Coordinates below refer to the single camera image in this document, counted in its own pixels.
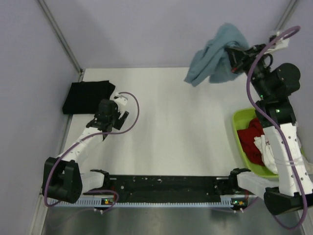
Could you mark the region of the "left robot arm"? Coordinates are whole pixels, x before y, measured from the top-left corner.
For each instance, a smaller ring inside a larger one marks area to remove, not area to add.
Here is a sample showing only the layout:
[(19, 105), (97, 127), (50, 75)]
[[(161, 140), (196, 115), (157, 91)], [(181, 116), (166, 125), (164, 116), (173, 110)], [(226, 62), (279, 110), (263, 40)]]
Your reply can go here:
[(124, 96), (100, 101), (94, 118), (87, 123), (79, 138), (58, 157), (49, 157), (44, 165), (42, 192), (45, 199), (76, 203), (81, 194), (95, 189), (100, 194), (110, 191), (108, 172), (81, 166), (91, 158), (92, 150), (112, 133), (120, 130), (129, 112), (125, 110), (128, 100)]

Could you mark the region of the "blue t-shirt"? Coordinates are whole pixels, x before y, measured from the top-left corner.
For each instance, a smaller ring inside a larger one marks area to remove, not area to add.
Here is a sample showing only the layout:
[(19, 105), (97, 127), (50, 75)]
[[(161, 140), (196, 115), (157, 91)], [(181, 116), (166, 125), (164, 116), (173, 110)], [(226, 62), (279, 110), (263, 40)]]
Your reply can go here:
[(245, 36), (231, 23), (221, 25), (215, 37), (209, 40), (203, 49), (196, 52), (184, 82), (195, 87), (206, 78), (209, 79), (209, 83), (219, 84), (233, 81), (240, 76), (231, 72), (226, 47), (249, 48)]

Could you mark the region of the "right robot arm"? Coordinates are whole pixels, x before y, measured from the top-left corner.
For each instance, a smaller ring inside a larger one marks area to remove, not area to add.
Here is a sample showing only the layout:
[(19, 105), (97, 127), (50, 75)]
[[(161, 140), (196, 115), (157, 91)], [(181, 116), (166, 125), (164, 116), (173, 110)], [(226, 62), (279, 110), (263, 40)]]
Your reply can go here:
[(252, 173), (240, 173), (228, 181), (232, 193), (244, 189), (260, 196), (272, 215), (302, 210), (313, 205), (313, 183), (305, 167), (297, 139), (296, 117), (289, 96), (300, 89), (300, 70), (291, 63), (283, 63), (271, 70), (265, 63), (271, 54), (261, 56), (265, 47), (256, 45), (250, 49), (226, 47), (232, 73), (251, 75), (251, 85), (260, 100), (252, 102), (255, 114), (268, 139), (278, 171), (279, 184)]

